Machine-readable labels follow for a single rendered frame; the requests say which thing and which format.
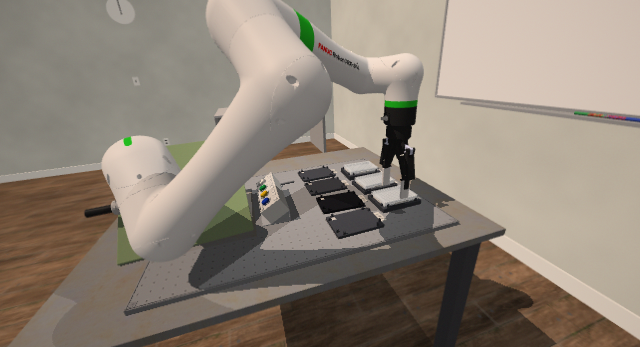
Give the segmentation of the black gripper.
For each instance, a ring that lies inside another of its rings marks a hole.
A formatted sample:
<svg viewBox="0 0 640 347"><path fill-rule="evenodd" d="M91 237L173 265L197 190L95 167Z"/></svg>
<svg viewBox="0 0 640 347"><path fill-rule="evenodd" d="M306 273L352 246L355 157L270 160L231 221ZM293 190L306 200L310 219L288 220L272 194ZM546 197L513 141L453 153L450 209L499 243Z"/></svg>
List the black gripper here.
<svg viewBox="0 0 640 347"><path fill-rule="evenodd" d="M390 184L390 167L393 158L396 155L402 176L402 179L400 179L400 199L408 198L410 180L415 179L415 148L411 148L408 145L408 139L411 137L411 132L412 126L406 128L393 128L387 125L387 138L382 139L383 145L379 162L383 167L382 186Z"/></svg>

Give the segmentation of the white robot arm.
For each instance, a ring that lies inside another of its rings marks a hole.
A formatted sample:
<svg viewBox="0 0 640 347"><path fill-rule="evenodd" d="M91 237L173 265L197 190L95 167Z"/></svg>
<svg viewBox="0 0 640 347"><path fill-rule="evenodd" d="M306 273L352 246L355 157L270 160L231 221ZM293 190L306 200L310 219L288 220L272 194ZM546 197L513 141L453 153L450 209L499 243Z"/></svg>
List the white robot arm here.
<svg viewBox="0 0 640 347"><path fill-rule="evenodd" d="M155 138L113 144L102 171L116 200L84 211L121 214L133 251L152 262L187 253L254 174L324 118L331 82L383 93L389 127L416 122L424 68L412 54L354 54L281 0L208 0L206 21L240 77L227 111L182 170Z"/></svg>

